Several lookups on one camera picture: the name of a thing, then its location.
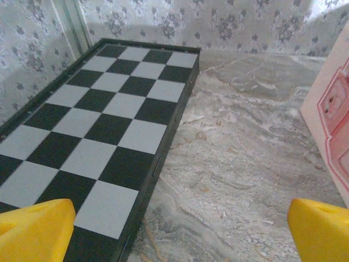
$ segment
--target pink cardboard box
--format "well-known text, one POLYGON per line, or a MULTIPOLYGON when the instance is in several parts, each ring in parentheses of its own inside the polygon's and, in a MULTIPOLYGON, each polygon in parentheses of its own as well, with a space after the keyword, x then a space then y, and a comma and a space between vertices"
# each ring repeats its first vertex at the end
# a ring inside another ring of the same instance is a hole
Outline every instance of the pink cardboard box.
POLYGON ((320 70, 300 113, 349 207, 349 22, 320 70))

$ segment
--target wall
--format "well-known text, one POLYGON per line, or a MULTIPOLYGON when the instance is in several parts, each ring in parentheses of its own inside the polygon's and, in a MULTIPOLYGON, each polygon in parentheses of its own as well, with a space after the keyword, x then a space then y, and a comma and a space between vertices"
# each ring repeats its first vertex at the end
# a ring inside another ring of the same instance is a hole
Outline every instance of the wall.
POLYGON ((0 0, 0 125, 73 60, 50 1, 0 0))
MULTIPOLYGON (((101 37, 326 56, 349 0, 75 0, 101 37)), ((74 60, 50 1, 0 0, 0 126, 74 60)))
POLYGON ((101 37, 251 53, 326 56, 349 0, 80 0, 101 37))

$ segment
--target printed design on box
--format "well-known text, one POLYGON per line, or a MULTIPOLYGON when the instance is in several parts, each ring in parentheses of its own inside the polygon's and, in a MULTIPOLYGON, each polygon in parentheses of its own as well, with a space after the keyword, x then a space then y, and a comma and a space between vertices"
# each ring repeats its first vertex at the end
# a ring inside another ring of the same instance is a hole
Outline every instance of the printed design on box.
POLYGON ((337 69, 317 109, 326 135, 328 165, 349 192, 349 58, 337 69))

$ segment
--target yellow plastic piece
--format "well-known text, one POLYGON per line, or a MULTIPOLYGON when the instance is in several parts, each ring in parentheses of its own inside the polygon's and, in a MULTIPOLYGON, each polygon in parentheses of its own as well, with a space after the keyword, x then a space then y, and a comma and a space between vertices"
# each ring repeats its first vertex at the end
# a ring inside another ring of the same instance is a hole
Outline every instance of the yellow plastic piece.
POLYGON ((0 214, 0 261, 63 261, 74 220, 75 210, 69 199, 0 214))
POLYGON ((294 199, 288 226, 302 262, 349 261, 349 210, 294 199))

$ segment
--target gray marble floor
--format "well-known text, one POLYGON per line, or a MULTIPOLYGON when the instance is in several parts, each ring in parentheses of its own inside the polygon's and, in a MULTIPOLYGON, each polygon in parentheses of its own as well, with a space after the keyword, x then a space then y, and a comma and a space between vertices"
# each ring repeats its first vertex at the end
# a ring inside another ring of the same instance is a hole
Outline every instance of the gray marble floor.
POLYGON ((129 261, 300 261, 293 198, 344 206, 299 114, 323 58, 203 51, 129 261))

